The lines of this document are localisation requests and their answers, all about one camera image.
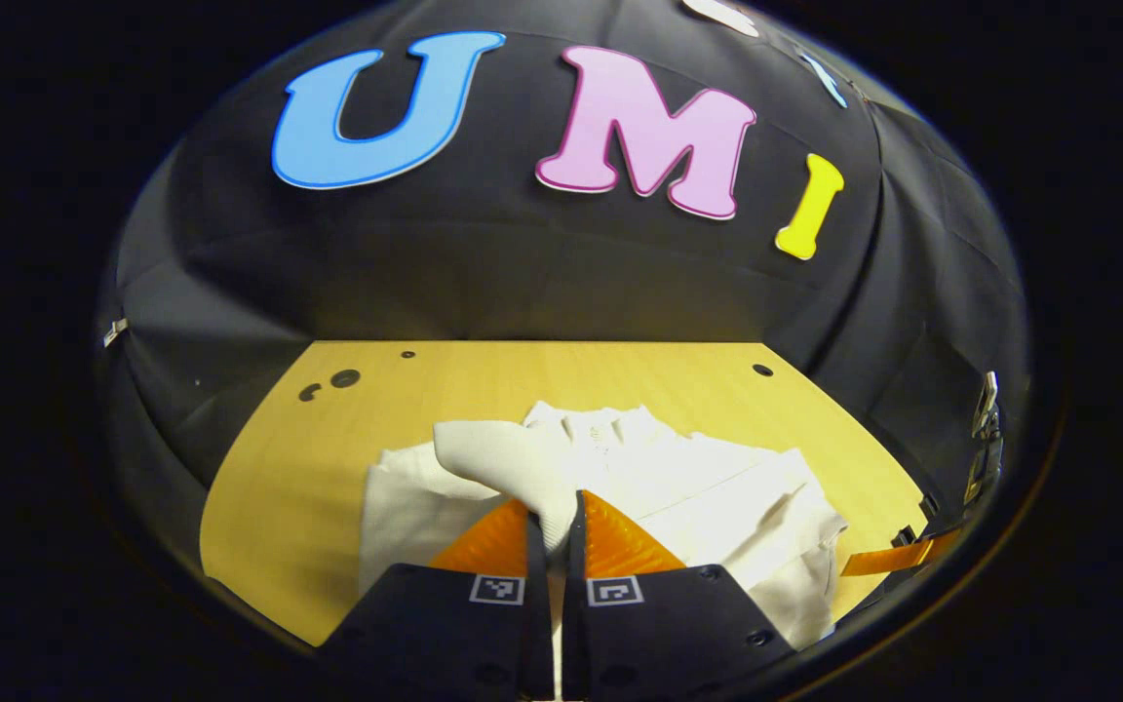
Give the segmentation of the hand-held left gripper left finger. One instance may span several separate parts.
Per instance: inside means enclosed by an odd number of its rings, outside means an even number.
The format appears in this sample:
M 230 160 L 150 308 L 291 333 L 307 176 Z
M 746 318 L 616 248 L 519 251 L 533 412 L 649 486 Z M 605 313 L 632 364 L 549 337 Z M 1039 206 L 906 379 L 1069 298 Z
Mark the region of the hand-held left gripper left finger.
M 512 499 L 431 563 L 391 565 L 326 640 L 325 668 L 356 701 L 550 701 L 538 517 Z

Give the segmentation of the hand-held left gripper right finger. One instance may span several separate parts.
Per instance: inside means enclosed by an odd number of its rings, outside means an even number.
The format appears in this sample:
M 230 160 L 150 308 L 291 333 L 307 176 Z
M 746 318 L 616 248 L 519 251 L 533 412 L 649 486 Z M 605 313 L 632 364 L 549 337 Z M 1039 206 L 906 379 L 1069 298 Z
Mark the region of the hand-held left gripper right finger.
M 690 567 L 619 508 L 576 493 L 562 698 L 716 701 L 794 656 L 725 567 Z

